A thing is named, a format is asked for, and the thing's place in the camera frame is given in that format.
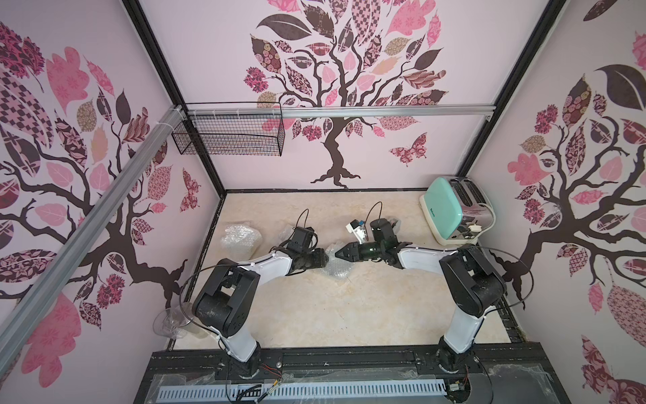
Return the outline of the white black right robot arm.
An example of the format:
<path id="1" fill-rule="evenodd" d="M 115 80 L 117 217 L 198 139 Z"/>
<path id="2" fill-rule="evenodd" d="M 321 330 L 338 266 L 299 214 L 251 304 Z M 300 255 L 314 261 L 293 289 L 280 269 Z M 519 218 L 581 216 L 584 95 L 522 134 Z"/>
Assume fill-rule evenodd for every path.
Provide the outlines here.
<path id="1" fill-rule="evenodd" d="M 437 249 L 401 242 L 385 219 L 371 222 L 373 241 L 356 241 L 341 247 L 335 257 L 350 263 L 380 261 L 396 269 L 418 269 L 444 277 L 456 309 L 441 338 L 454 355 L 467 353 L 489 312 L 506 293 L 503 279 L 482 248 L 467 244 Z"/>

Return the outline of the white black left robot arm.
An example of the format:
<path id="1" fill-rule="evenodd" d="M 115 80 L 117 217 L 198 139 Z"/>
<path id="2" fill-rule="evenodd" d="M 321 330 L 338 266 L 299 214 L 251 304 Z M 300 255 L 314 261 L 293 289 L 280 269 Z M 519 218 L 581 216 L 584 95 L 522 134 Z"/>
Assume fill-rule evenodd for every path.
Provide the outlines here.
<path id="1" fill-rule="evenodd" d="M 194 299 L 192 314 L 199 325 L 220 338 L 230 357 L 250 364 L 260 350 L 246 327 L 258 288 L 277 278 L 322 269 L 327 263 L 315 230 L 296 227 L 287 240 L 259 259 L 240 263 L 220 260 Z"/>

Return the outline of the grey tape dispenser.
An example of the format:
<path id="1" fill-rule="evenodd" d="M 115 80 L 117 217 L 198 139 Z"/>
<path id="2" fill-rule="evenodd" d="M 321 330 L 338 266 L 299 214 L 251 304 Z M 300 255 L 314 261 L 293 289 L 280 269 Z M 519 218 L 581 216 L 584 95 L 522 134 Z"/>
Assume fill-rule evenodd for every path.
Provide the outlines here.
<path id="1" fill-rule="evenodd" d="M 397 218 L 393 218 L 390 220 L 390 224 L 392 226 L 394 234 L 398 234 L 402 226 L 401 220 Z"/>

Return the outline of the mint green toaster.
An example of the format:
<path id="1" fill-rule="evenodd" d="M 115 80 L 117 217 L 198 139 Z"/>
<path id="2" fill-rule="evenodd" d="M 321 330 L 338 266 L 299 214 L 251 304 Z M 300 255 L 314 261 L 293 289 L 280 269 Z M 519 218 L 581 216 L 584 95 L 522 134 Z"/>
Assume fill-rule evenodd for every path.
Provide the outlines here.
<path id="1" fill-rule="evenodd" d="M 470 178 L 435 178 L 419 202 L 432 235 L 443 246 L 476 244 L 496 225 L 493 205 Z"/>

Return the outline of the clear plastic cup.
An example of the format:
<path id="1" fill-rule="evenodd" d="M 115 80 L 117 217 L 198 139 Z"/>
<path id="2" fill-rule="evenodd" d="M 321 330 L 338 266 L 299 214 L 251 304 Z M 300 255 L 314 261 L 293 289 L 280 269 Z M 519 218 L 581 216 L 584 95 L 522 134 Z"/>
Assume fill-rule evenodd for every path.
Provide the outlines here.
<path id="1" fill-rule="evenodd" d="M 200 328 L 188 316 L 185 304 L 176 305 L 162 311 L 154 320 L 152 331 L 159 337 L 182 339 L 200 336 Z"/>

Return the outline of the aluminium frame bar back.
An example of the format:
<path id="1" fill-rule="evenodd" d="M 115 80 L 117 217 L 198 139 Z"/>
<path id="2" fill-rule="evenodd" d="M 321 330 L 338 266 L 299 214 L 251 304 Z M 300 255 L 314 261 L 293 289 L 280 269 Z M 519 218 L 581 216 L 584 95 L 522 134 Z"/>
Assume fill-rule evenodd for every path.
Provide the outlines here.
<path id="1" fill-rule="evenodd" d="M 427 106 L 312 107 L 282 109 L 287 119 L 389 117 L 389 116 L 492 116 L 496 106 L 489 104 L 436 104 Z"/>

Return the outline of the aluminium frame bar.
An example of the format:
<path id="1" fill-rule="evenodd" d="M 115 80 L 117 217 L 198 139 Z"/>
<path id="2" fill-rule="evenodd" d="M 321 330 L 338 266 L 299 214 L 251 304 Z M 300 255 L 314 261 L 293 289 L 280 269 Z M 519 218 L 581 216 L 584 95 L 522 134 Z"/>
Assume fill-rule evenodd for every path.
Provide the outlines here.
<path id="1" fill-rule="evenodd" d="M 59 250 L 50 268 L 33 284 L 25 297 L 1 325 L 1 372 L 5 373 L 20 353 L 45 313 L 55 303 L 67 281 L 76 272 L 82 259 L 94 245 L 119 206 L 129 195 L 131 188 L 144 173 L 148 163 L 174 127 L 185 117 L 180 106 L 171 107 L 151 129 L 141 147 L 123 171 L 111 183 L 87 215 L 80 228 Z"/>
<path id="2" fill-rule="evenodd" d="M 496 106 L 489 104 L 436 104 L 427 106 L 312 107 L 282 109 L 287 119 L 389 117 L 389 116 L 492 116 Z"/>

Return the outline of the aluminium frame bar left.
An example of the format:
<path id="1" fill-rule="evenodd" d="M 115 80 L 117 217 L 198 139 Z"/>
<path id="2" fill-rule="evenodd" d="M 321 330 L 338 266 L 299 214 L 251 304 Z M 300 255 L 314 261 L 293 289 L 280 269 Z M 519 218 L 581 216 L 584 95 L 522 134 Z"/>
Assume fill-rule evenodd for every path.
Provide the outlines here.
<path id="1" fill-rule="evenodd" d="M 87 215 L 80 228 L 59 250 L 50 268 L 33 284 L 25 297 L 1 325 L 1 372 L 5 373 L 20 353 L 45 313 L 55 303 L 67 281 L 76 272 L 82 259 L 94 245 L 119 206 L 129 195 L 131 188 L 144 173 L 148 163 L 174 127 L 185 117 L 180 106 L 171 107 L 151 129 L 141 147 L 123 171 L 111 183 Z"/>

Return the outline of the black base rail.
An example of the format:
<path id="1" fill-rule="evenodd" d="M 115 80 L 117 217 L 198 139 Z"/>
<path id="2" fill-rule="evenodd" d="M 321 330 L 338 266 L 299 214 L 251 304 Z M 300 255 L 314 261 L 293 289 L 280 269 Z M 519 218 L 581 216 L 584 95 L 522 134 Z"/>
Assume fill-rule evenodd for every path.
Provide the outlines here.
<path id="1" fill-rule="evenodd" d="M 539 343 L 477 344 L 454 355 L 439 345 L 262 348 L 250 364 L 218 349 L 151 356 L 136 402 L 155 403 L 162 386 L 293 382 L 443 380 L 444 397 L 264 403 L 565 403 L 568 397 Z"/>

